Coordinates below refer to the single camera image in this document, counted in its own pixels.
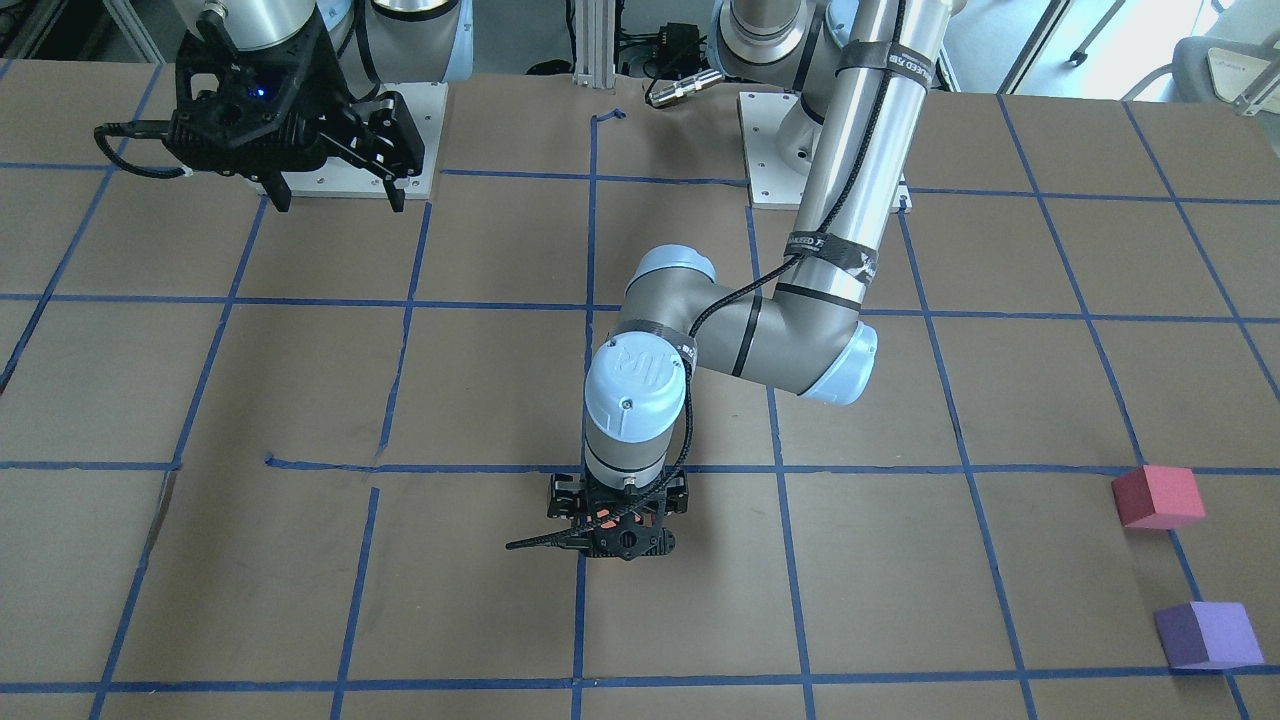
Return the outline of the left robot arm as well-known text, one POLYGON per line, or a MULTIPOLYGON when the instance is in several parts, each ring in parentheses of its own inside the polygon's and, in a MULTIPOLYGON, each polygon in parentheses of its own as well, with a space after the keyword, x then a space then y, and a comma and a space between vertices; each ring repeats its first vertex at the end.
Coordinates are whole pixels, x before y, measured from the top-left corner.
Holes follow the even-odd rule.
POLYGON ((763 264, 721 281, 684 232, 649 250, 588 363, 582 471, 550 483, 548 514, 586 527, 660 518, 684 503, 692 378, 732 375, 823 404, 854 402, 877 334, 863 318, 884 227, 960 1, 719 1, 710 64, 791 92, 783 163, 803 187, 794 225, 763 264))

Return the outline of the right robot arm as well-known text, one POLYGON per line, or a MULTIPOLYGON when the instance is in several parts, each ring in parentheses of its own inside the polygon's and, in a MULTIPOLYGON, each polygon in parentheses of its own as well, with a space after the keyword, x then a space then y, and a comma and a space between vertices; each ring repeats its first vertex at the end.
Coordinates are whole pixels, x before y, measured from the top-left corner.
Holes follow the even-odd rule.
POLYGON ((425 196, 451 83, 474 73, 470 1, 178 1, 186 36, 165 149, 238 176, 279 211, 296 192, 425 196))

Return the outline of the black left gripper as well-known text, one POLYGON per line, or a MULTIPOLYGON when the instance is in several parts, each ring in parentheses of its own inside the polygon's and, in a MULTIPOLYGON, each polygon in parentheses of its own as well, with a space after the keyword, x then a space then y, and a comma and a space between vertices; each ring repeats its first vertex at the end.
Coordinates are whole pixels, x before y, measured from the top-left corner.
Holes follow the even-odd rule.
POLYGON ((547 516, 575 521, 582 515, 594 516, 604 507, 626 509, 643 496, 646 497, 646 501, 639 506, 637 514, 666 516, 686 512, 689 510, 686 471, 672 471, 666 484, 660 479, 654 479, 644 487, 626 486, 625 488, 608 486, 590 471, 585 471, 582 478, 554 473, 550 475, 548 486, 547 516))

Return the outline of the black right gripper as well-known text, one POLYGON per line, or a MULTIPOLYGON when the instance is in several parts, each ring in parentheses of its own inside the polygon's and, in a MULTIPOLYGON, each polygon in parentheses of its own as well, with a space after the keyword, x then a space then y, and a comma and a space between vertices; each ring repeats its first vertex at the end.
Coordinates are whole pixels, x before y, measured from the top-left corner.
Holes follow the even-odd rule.
MULTIPOLYGON (((404 210, 397 182, 422 174, 425 143, 404 96, 384 90, 355 100, 338 86, 300 94, 300 169, 316 170, 337 158, 381 182, 390 208, 404 210)), ((289 211, 292 191, 280 172, 262 173, 262 191, 280 213, 289 211)))

